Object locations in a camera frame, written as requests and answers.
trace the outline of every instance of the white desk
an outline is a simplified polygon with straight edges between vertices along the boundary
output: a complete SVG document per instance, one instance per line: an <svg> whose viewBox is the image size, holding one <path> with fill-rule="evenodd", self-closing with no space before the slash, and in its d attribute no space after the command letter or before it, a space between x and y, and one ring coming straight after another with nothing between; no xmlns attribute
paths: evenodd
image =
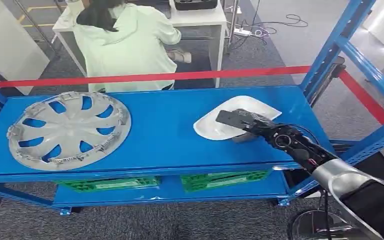
<svg viewBox="0 0 384 240"><path fill-rule="evenodd" d="M212 70L222 69L223 49L225 44L225 32L227 20L225 13L219 3L214 9L177 11L173 0L171 5L171 23L174 27L210 26L210 37L208 44L208 56ZM77 46L73 34L74 20L71 17L70 9L65 9L58 21L53 26L53 31L67 49L68 53L86 76L85 58ZM220 79L215 79L215 87L218 88Z"/></svg>

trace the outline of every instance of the person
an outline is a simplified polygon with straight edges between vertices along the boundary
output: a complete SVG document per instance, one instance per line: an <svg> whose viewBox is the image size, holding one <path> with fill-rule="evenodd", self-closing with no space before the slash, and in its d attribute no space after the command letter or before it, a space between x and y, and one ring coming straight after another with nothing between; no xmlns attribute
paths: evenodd
<svg viewBox="0 0 384 240"><path fill-rule="evenodd" d="M173 60L191 62L188 52L166 52L164 44L175 45L182 35L153 7L91 0L77 16L73 31L88 77L174 73ZM173 84L174 80L91 83L89 91L155 91Z"/></svg>

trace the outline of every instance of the lower shelf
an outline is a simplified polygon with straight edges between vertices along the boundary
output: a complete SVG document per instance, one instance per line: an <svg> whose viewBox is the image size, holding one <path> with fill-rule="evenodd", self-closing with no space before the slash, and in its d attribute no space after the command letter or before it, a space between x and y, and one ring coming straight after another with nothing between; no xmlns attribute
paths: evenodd
<svg viewBox="0 0 384 240"><path fill-rule="evenodd" d="M58 186L55 207L108 206L155 202L200 202L234 199L284 198L288 187L281 171L273 171L266 179L197 192L185 192L179 176L162 176L161 184L140 189L115 189L76 192Z"/></svg>

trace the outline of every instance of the yellow floor marking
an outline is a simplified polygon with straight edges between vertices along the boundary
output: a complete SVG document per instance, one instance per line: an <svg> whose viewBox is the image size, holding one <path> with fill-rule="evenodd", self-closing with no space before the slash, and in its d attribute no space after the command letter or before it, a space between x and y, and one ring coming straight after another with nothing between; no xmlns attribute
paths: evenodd
<svg viewBox="0 0 384 240"><path fill-rule="evenodd" d="M57 6L32 6L30 9L56 9Z"/></svg>
<svg viewBox="0 0 384 240"><path fill-rule="evenodd" d="M31 10L35 9L56 9L57 6L31 6L27 8L27 12L30 13ZM24 19L26 18L26 15L21 15L18 19L18 22L21 23ZM48 26L53 26L54 23L45 23L45 24L38 24L39 27L48 27ZM32 24L28 25L22 25L24 28L31 28L34 27Z"/></svg>
<svg viewBox="0 0 384 240"><path fill-rule="evenodd" d="M27 12L29 13L32 10L31 7L27 8ZM26 15L21 15L18 19L18 22L21 23L26 18Z"/></svg>
<svg viewBox="0 0 384 240"><path fill-rule="evenodd" d="M48 26L53 26L54 24L53 23L46 23L46 24L38 24L37 26L39 27L48 27ZM23 27L25 28L31 28L31 27L34 27L33 25L23 25Z"/></svg>

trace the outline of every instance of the robotic arm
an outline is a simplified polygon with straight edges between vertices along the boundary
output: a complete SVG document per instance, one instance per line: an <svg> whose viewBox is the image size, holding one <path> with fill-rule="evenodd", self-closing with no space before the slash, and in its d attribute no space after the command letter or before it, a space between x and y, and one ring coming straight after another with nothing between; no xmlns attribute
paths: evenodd
<svg viewBox="0 0 384 240"><path fill-rule="evenodd" d="M384 180L358 170L313 143L298 130L298 125L274 123L244 109L221 110L216 122L261 136L275 149L289 154L331 193L350 222L369 239L384 240Z"/></svg>

